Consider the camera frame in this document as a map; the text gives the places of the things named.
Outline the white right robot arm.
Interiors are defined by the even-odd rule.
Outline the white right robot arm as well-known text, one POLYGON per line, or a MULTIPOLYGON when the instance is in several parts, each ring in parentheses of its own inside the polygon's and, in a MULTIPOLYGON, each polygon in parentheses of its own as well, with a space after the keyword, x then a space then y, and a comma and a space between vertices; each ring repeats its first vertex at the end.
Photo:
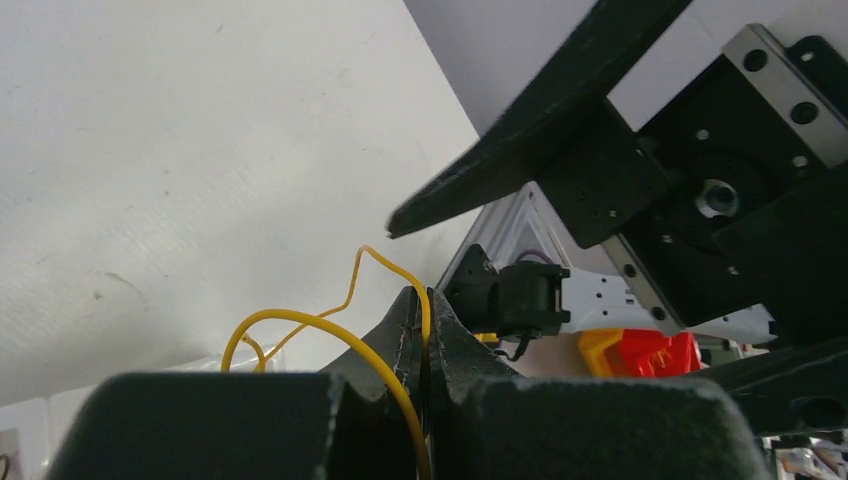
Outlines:
POLYGON ((847 5, 749 23, 640 130, 610 91, 684 12, 598 1, 490 129, 398 206, 393 238, 534 182, 616 274, 521 263, 454 285, 460 319, 697 331, 770 352, 706 374, 764 436, 847 425, 847 5))

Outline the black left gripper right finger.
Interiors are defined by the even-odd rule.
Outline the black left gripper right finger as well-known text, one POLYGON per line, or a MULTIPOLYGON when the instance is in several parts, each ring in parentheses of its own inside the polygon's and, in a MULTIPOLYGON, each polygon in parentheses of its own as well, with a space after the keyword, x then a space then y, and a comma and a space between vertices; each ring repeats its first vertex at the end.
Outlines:
POLYGON ((701 378, 525 377, 431 295, 438 479, 766 479, 740 409, 701 378))

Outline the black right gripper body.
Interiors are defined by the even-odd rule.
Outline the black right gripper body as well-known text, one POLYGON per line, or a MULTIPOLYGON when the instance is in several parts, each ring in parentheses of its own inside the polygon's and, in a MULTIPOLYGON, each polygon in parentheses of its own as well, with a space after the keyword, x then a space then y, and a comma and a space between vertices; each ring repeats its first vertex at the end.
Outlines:
POLYGON ((743 27, 638 132, 604 107, 538 185, 615 273, 562 287, 569 328, 763 346, 706 375, 760 435, 847 425, 847 56, 743 27))

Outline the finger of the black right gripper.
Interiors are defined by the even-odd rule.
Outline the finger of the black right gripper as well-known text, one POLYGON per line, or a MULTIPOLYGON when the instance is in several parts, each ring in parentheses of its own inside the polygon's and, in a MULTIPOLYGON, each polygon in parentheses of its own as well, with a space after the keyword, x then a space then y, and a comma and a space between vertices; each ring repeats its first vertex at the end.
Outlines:
POLYGON ((388 236, 450 220, 532 180, 688 6, 596 2, 489 130, 391 213, 388 236))

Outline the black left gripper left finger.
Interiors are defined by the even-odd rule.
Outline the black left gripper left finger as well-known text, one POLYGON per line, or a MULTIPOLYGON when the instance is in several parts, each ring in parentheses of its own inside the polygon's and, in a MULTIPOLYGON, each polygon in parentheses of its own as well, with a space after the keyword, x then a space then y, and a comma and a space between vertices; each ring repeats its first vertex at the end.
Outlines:
POLYGON ((134 372, 84 401, 50 479, 415 479, 384 378, 347 350, 315 372, 134 372))

